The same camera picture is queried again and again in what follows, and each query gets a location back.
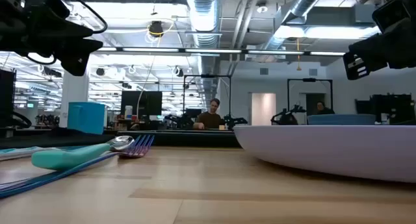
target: teal spoon handle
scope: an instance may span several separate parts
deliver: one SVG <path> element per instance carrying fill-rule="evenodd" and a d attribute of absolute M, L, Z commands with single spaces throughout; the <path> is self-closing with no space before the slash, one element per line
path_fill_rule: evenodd
<path fill-rule="evenodd" d="M 110 150 L 108 143 L 100 143 L 72 151 L 47 150 L 32 155 L 32 164 L 39 168 L 67 170 L 95 159 Z"/>

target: wooden table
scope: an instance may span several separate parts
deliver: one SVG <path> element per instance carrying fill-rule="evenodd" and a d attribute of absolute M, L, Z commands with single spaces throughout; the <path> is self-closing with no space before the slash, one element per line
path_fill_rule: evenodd
<path fill-rule="evenodd" d="M 0 182 L 47 172 L 0 162 Z M 241 149 L 153 148 L 0 200 L 0 223 L 415 224 L 416 185 L 283 168 Z"/>

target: white bowl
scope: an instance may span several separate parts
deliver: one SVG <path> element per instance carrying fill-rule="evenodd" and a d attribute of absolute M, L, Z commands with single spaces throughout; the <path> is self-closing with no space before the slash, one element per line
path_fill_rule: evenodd
<path fill-rule="evenodd" d="M 416 126 L 236 126 L 251 155 L 336 175 L 416 182 Z"/>

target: man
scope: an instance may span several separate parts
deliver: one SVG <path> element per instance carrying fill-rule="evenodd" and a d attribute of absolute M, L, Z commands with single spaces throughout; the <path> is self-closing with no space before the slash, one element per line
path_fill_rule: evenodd
<path fill-rule="evenodd" d="M 216 110 L 220 106 L 220 100 L 214 98 L 210 102 L 211 106 L 209 112 L 202 113 L 198 116 L 196 123 L 194 123 L 194 129 L 219 129 L 222 122 L 221 117 L 216 114 Z"/>
<path fill-rule="evenodd" d="M 322 101 L 318 101 L 317 108 L 318 108 L 318 114 L 334 114 L 335 113 L 332 109 L 325 107 L 325 104 Z"/>

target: doorway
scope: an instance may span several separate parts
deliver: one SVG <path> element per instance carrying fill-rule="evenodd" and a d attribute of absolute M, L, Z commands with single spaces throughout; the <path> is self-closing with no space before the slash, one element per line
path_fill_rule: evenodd
<path fill-rule="evenodd" d="M 322 101 L 325 103 L 325 93 L 307 93 L 306 94 L 306 115 L 314 115 L 318 113 L 317 103 Z"/>
<path fill-rule="evenodd" d="M 275 93 L 252 93 L 250 123 L 253 126 L 271 125 L 270 119 L 276 115 Z"/>

